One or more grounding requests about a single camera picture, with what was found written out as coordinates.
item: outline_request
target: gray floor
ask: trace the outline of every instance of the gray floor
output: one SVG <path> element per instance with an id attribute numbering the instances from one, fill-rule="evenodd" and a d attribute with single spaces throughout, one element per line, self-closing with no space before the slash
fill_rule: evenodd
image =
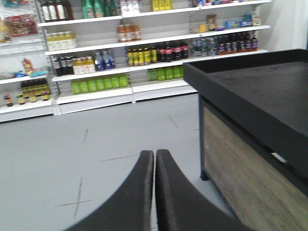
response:
<path id="1" fill-rule="evenodd" d="M 230 214 L 211 181 L 199 178 L 197 101 L 184 95 L 0 124 L 0 230 L 71 226 L 112 195 L 141 150 L 159 148 Z M 80 184 L 84 202 L 77 205 Z"/>

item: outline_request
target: product package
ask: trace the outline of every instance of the product package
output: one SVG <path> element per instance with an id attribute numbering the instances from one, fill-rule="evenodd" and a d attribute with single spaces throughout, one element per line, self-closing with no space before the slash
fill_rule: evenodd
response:
<path id="1" fill-rule="evenodd" d="M 38 33 L 38 29 L 32 14 L 6 17 L 5 24 L 9 28 L 12 37 L 20 37 Z"/>

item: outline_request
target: bottle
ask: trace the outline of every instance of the bottle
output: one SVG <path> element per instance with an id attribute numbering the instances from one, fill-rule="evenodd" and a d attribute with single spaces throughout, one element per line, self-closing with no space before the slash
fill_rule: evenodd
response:
<path id="1" fill-rule="evenodd" d="M 151 0 L 152 11 L 159 11 L 158 0 Z"/>
<path id="2" fill-rule="evenodd" d="M 107 51 L 103 51 L 103 62 L 106 70 L 111 69 L 110 56 Z"/>
<path id="3" fill-rule="evenodd" d="M 151 63 L 157 63 L 157 50 L 155 47 L 151 48 Z"/>
<path id="4" fill-rule="evenodd" d="M 49 0 L 48 1 L 48 9 L 49 9 L 49 14 L 50 14 L 50 21 L 51 22 L 56 22 L 58 21 L 58 18 L 57 18 L 57 11 L 56 11 L 56 7 L 54 5 L 54 2 L 53 0 Z"/>
<path id="5" fill-rule="evenodd" d="M 66 37 L 64 35 L 64 32 L 59 32 L 59 42 L 60 42 L 60 46 L 61 46 L 61 50 L 67 50 L 67 42 L 66 42 Z"/>
<path id="6" fill-rule="evenodd" d="M 74 69 L 73 69 L 73 60 L 71 56 L 65 57 L 66 60 L 66 73 L 68 75 L 73 75 L 74 74 Z"/>
<path id="7" fill-rule="evenodd" d="M 55 41 L 51 34 L 46 34 L 47 47 L 49 51 L 55 51 Z"/>
<path id="8" fill-rule="evenodd" d="M 56 0 L 55 7 L 58 21 L 67 20 L 64 11 L 64 3 L 62 2 L 62 0 Z"/>
<path id="9" fill-rule="evenodd" d="M 181 54 L 182 59 L 188 58 L 188 44 L 186 42 L 181 44 Z"/>
<path id="10" fill-rule="evenodd" d="M 87 66 L 89 73 L 95 73 L 95 65 L 91 56 L 87 56 Z"/>
<path id="11" fill-rule="evenodd" d="M 65 2 L 64 2 L 64 10 L 65 10 L 66 19 L 74 20 L 72 5 L 69 2 L 69 0 L 65 0 Z"/>
<path id="12" fill-rule="evenodd" d="M 43 0 L 40 3 L 40 8 L 42 9 L 43 18 L 44 18 L 45 23 L 51 22 L 47 1 Z"/>
<path id="13" fill-rule="evenodd" d="M 104 16 L 105 16 L 105 17 L 111 16 L 111 13 L 110 13 L 110 4 L 109 4 L 108 0 L 104 0 L 104 2 L 103 2 L 103 8 L 104 8 Z"/>
<path id="14" fill-rule="evenodd" d="M 101 56 L 101 54 L 97 51 L 95 53 L 95 69 L 96 71 L 103 71 L 104 70 L 104 66 L 103 66 L 103 58 Z"/>
<path id="15" fill-rule="evenodd" d="M 138 58 L 139 58 L 139 66 L 143 66 L 144 65 L 144 56 L 143 56 L 142 48 L 138 49 Z"/>
<path id="16" fill-rule="evenodd" d="M 84 5 L 82 7 L 82 15 L 83 15 L 83 18 L 94 18 L 95 17 L 91 0 L 84 1 Z"/>
<path id="17" fill-rule="evenodd" d="M 100 18 L 103 17 L 103 7 L 101 5 L 100 0 L 94 0 L 94 11 L 95 11 L 95 17 Z"/>
<path id="18" fill-rule="evenodd" d="M 117 26 L 117 36 L 119 42 L 126 42 L 126 31 L 124 25 Z"/>
<path id="19" fill-rule="evenodd" d="M 252 49 L 251 51 L 257 51 L 258 50 L 258 40 L 256 38 L 256 35 L 253 35 L 252 37 Z"/>
<path id="20" fill-rule="evenodd" d="M 127 61 L 128 66 L 134 66 L 133 53 L 130 49 L 127 50 Z"/>
<path id="21" fill-rule="evenodd" d="M 116 16 L 116 4 L 115 4 L 115 0 L 110 0 L 110 15 L 111 16 Z"/>
<path id="22" fill-rule="evenodd" d="M 134 40 L 135 41 L 141 40 L 141 33 L 140 33 L 140 29 L 139 29 L 138 24 L 133 24 L 132 27 L 133 27 L 133 31 L 134 31 Z"/>
<path id="23" fill-rule="evenodd" d="M 131 42 L 132 41 L 132 37 L 131 37 L 131 25 L 130 24 L 125 24 L 124 25 L 125 28 L 125 38 L 126 38 L 126 42 Z"/>
<path id="24" fill-rule="evenodd" d="M 66 65 L 66 59 L 64 57 L 60 57 L 60 65 L 62 69 L 62 75 L 67 75 L 67 65 Z"/>

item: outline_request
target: plastic bottle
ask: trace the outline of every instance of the plastic bottle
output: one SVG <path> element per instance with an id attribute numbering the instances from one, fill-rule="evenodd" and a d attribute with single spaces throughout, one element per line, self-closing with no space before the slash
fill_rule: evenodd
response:
<path id="1" fill-rule="evenodd" d="M 94 18 L 94 10 L 91 3 L 91 0 L 85 0 L 84 6 L 82 7 L 83 18 Z"/>
<path id="2" fill-rule="evenodd" d="M 100 0 L 94 0 L 94 11 L 95 11 L 95 17 L 100 18 L 103 17 L 103 7 L 100 2 Z"/>
<path id="3" fill-rule="evenodd" d="M 104 65 L 103 65 L 103 58 L 101 54 L 97 51 L 95 53 L 95 69 L 96 71 L 103 71 L 104 70 Z"/>
<path id="4" fill-rule="evenodd" d="M 110 70 L 112 68 L 110 56 L 107 51 L 103 51 L 103 62 L 106 70 Z"/>
<path id="5" fill-rule="evenodd" d="M 110 15 L 111 16 L 116 16 L 116 4 L 115 4 L 115 0 L 110 0 Z"/>
<path id="6" fill-rule="evenodd" d="M 87 56 L 87 66 L 89 73 L 95 73 L 95 65 L 91 56 Z"/>
<path id="7" fill-rule="evenodd" d="M 41 7 L 41 9 L 42 9 L 42 13 L 43 13 L 43 17 L 44 17 L 45 23 L 51 22 L 51 18 L 50 18 L 50 13 L 49 13 L 49 8 L 48 8 L 47 1 L 43 0 L 43 1 L 40 3 L 40 7 Z"/>

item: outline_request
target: white shelving unit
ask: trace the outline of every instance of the white shelving unit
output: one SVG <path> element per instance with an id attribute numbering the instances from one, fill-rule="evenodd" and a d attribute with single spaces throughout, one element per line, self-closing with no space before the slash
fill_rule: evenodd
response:
<path id="1" fill-rule="evenodd" d="M 60 32 L 65 30 L 74 30 L 77 36 L 78 47 L 63 51 L 46 51 L 45 55 L 47 56 L 61 56 L 66 53 L 72 54 L 80 52 L 89 54 L 89 52 L 92 52 L 93 50 L 112 48 L 115 51 L 116 58 L 121 60 L 119 62 L 116 61 L 116 69 L 113 70 L 100 71 L 93 74 L 84 75 L 66 75 L 61 77 L 54 76 L 51 81 L 58 84 L 60 89 L 59 96 L 55 97 L 53 101 L 55 115 L 83 111 L 120 103 L 134 103 L 139 100 L 195 92 L 195 89 L 189 86 L 182 78 L 165 81 L 147 81 L 146 71 L 153 68 L 182 65 L 186 62 L 249 54 L 252 55 L 267 51 L 260 49 L 253 52 L 236 53 L 223 56 L 217 55 L 207 57 L 189 57 L 188 59 L 172 61 L 170 63 L 156 63 L 151 65 L 129 67 L 126 63 L 124 63 L 125 50 L 129 49 L 130 47 L 142 46 L 146 44 L 153 45 L 166 41 L 187 40 L 200 37 L 220 36 L 237 32 L 269 29 L 269 25 L 261 25 L 192 34 L 190 33 L 189 28 L 191 14 L 202 15 L 204 13 L 217 13 L 218 23 L 221 25 L 221 23 L 227 19 L 232 19 L 233 17 L 240 18 L 244 14 L 252 13 L 252 11 L 254 11 L 257 6 L 269 2 L 272 2 L 272 0 L 255 0 L 192 8 L 188 7 L 188 0 L 175 0 L 173 4 L 174 9 L 168 11 L 151 12 L 150 1 L 145 0 L 142 2 L 144 11 L 134 15 L 78 19 L 81 17 L 81 14 L 76 13 L 77 17 L 75 20 L 39 23 L 38 26 L 42 27 L 45 31 Z M 76 9 L 76 12 L 80 11 L 80 7 L 76 5 L 73 6 L 73 9 Z M 137 23 L 140 25 L 142 40 L 124 43 L 117 42 L 116 26 L 121 22 L 121 20 L 125 22 L 126 20 L 132 20 L 134 22 L 137 21 Z M 71 93 L 71 80 L 119 73 L 129 73 L 129 87 L 123 89 L 89 92 L 77 95 L 73 95 Z"/>

